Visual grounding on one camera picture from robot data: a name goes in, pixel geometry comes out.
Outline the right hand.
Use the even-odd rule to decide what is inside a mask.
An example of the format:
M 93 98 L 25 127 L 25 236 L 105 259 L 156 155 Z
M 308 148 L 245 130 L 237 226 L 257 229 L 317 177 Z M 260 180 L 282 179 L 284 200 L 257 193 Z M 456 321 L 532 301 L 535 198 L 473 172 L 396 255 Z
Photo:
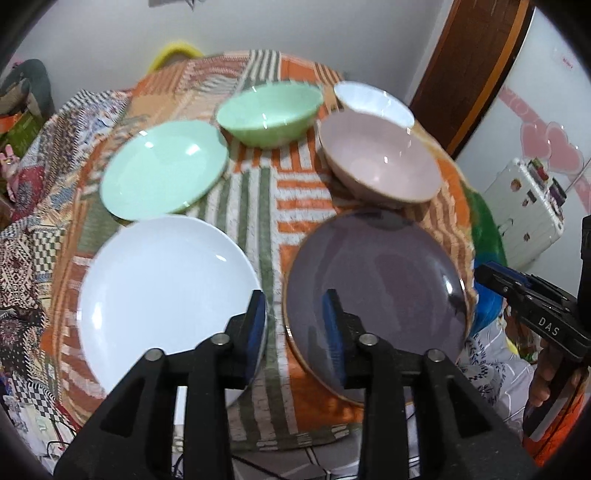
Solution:
M 557 368 L 562 361 L 562 353 L 549 344 L 547 341 L 541 341 L 542 350 L 538 356 L 538 363 L 534 373 L 533 380 L 529 387 L 528 404 L 533 407 L 540 407 L 550 397 L 550 382 L 554 378 Z M 575 397 L 575 404 L 580 402 L 582 389 L 585 387 L 588 377 L 588 369 L 583 368 L 576 371 L 570 379 L 573 388 L 579 387 Z

